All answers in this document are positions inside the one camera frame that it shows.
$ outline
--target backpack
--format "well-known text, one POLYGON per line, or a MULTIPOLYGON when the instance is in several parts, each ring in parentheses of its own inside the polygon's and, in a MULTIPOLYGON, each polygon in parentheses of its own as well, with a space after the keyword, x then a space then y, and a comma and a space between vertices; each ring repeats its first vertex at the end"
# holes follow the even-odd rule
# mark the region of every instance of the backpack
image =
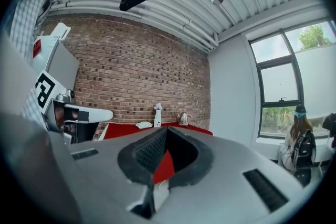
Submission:
POLYGON ((303 134, 300 133, 291 154, 294 167, 312 166, 313 159, 315 158, 315 150, 316 144, 314 134, 310 130, 307 130, 303 134))

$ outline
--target plaid shirt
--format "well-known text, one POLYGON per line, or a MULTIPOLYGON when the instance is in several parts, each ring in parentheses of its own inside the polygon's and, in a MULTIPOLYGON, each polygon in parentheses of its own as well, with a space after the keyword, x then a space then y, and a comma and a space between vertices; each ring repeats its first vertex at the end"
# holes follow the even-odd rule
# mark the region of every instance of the plaid shirt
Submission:
MULTIPOLYGON (((47 17, 50 4, 43 14, 43 6, 52 0, 13 0, 7 12, 5 27, 9 30, 9 38, 24 60, 33 66, 33 46, 41 24, 47 17)), ((23 107, 22 116, 35 121, 46 129, 39 110, 35 89, 31 89, 23 107)))

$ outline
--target table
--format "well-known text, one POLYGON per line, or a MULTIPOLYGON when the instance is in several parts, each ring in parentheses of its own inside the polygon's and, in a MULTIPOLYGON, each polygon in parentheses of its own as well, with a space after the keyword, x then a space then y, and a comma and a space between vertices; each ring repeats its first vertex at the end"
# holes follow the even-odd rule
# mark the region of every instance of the table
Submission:
MULTIPOLYGON (((177 122, 171 122, 171 123, 163 123, 162 127, 163 126, 181 127, 181 128, 201 132, 204 134, 213 135, 212 132, 208 130, 198 128, 190 124, 187 127, 185 127, 185 126, 180 126, 179 123, 177 122)), ((106 139, 121 137, 125 135, 131 135, 134 133, 142 132, 147 129, 149 128, 139 129, 135 125, 109 123, 106 126, 103 133, 101 134, 101 136, 99 137, 99 140, 106 140, 106 139)), ((165 155, 163 156, 159 164, 159 167, 154 173, 154 178, 153 178, 154 184, 163 182, 167 180, 168 178, 170 178, 171 176, 173 176, 174 174, 175 174, 175 171, 174 171, 173 159, 169 151, 167 151, 165 155)))

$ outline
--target kettle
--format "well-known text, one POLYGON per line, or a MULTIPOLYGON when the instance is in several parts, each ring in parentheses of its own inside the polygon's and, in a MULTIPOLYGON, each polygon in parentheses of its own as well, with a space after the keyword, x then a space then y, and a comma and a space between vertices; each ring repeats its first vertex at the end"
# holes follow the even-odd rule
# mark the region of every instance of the kettle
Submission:
POLYGON ((190 114, 187 114, 186 112, 182 112, 181 115, 177 114, 177 120, 179 122, 179 125, 188 126, 188 116, 190 119, 193 117, 190 114))

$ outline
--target white bottle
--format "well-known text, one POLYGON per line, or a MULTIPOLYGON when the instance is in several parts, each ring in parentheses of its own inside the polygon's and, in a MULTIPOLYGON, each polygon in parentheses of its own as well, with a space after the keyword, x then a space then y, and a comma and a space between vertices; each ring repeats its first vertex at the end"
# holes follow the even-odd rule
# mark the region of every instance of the white bottle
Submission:
POLYGON ((154 127, 161 127, 161 110, 156 110, 154 127))

